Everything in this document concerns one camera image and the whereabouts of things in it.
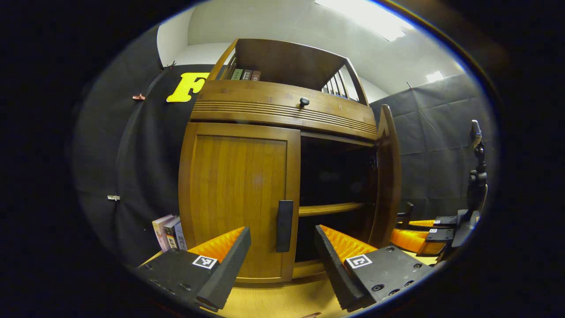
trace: white wall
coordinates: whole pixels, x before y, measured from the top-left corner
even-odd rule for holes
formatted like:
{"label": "white wall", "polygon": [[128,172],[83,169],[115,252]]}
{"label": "white wall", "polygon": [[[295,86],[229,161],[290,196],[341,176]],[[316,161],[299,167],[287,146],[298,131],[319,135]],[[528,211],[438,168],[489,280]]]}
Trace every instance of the white wall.
{"label": "white wall", "polygon": [[163,66],[170,65],[188,46],[188,24],[195,7],[168,19],[157,30],[157,50]]}
{"label": "white wall", "polygon": [[[189,45],[179,51],[179,53],[174,57],[174,60],[177,65],[216,64],[220,56],[225,52],[230,44],[231,42]],[[225,60],[224,64],[227,64],[230,58],[231,55]],[[358,99],[351,77],[349,77],[349,73],[342,73],[344,75],[344,82],[346,83],[347,91],[352,98]],[[361,77],[360,80],[369,103],[389,96],[389,94],[385,93],[382,89],[378,88],[368,80]]]}

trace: book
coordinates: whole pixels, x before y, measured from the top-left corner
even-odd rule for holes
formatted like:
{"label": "book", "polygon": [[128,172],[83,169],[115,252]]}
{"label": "book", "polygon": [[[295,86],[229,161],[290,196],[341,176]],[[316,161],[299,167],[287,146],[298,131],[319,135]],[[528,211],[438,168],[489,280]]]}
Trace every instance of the book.
{"label": "book", "polygon": [[176,235],[175,235],[175,225],[177,223],[180,223],[180,216],[175,217],[171,222],[165,224],[165,235],[167,237],[167,241],[169,242],[169,245],[171,246],[171,248],[174,248],[176,250],[179,249],[179,245],[177,244],[177,239],[176,239]]}
{"label": "book", "polygon": [[259,78],[261,77],[261,71],[253,71],[253,73],[251,74],[251,80],[259,80]]}
{"label": "book", "polygon": [[243,69],[241,68],[236,68],[235,70],[233,70],[233,75],[232,75],[232,80],[239,80],[241,78],[241,74],[243,73]]}
{"label": "book", "polygon": [[175,234],[177,236],[177,243],[179,244],[179,250],[187,251],[188,246],[186,246],[186,241],[184,240],[184,233],[182,232],[182,224],[180,222],[175,225]]}
{"label": "book", "polygon": [[157,236],[157,240],[159,241],[159,245],[161,246],[161,250],[163,250],[163,252],[171,249],[169,243],[165,239],[163,228],[165,227],[165,224],[173,218],[174,216],[169,214],[153,221],[153,229],[155,230],[155,235]]}
{"label": "book", "polygon": [[252,70],[245,70],[243,75],[241,76],[242,80],[250,80],[251,79],[251,73],[253,73]]}

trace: white ceiling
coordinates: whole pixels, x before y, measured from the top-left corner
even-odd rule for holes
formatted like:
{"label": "white ceiling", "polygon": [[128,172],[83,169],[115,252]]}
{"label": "white ceiling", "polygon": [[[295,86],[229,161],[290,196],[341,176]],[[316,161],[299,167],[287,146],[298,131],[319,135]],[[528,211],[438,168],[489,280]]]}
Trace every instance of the white ceiling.
{"label": "white ceiling", "polygon": [[314,0],[210,0],[198,5],[188,44],[266,38],[314,46],[348,57],[358,75],[388,94],[427,83],[426,75],[464,73],[454,57],[419,30],[388,42]]}

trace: wooden cabinet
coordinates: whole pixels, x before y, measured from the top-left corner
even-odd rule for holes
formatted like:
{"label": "wooden cabinet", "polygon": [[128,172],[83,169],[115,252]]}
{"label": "wooden cabinet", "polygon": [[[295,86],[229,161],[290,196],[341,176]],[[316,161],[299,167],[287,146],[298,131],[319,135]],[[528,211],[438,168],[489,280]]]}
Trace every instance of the wooden cabinet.
{"label": "wooden cabinet", "polygon": [[[228,80],[235,68],[261,71],[260,81]],[[358,100],[343,82],[338,88],[342,69]],[[383,113],[377,130],[345,57],[288,42],[234,41],[202,87],[185,131],[179,208],[189,248],[248,226],[251,247],[237,281],[255,283],[323,271],[313,243],[317,224],[386,244],[400,161],[387,106]],[[288,252],[277,252],[281,200],[293,202]]]}
{"label": "wooden cabinet", "polygon": [[[179,167],[179,206],[188,246],[241,226],[251,247],[241,282],[292,278],[299,213],[300,131],[229,123],[189,123]],[[279,200],[292,200],[289,252],[275,250]]]}

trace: open cabinet door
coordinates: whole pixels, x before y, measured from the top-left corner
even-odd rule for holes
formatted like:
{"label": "open cabinet door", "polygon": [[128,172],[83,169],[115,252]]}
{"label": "open cabinet door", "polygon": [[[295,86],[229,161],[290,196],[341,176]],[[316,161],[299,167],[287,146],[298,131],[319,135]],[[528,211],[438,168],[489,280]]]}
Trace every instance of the open cabinet door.
{"label": "open cabinet door", "polygon": [[377,170],[377,204],[369,244],[381,248],[389,245],[396,224],[402,185],[398,138],[388,105],[381,107],[377,134]]}
{"label": "open cabinet door", "polygon": [[229,123],[186,126],[179,166],[185,240],[192,248],[248,226],[251,247],[237,282],[292,279],[299,188],[299,130]]}

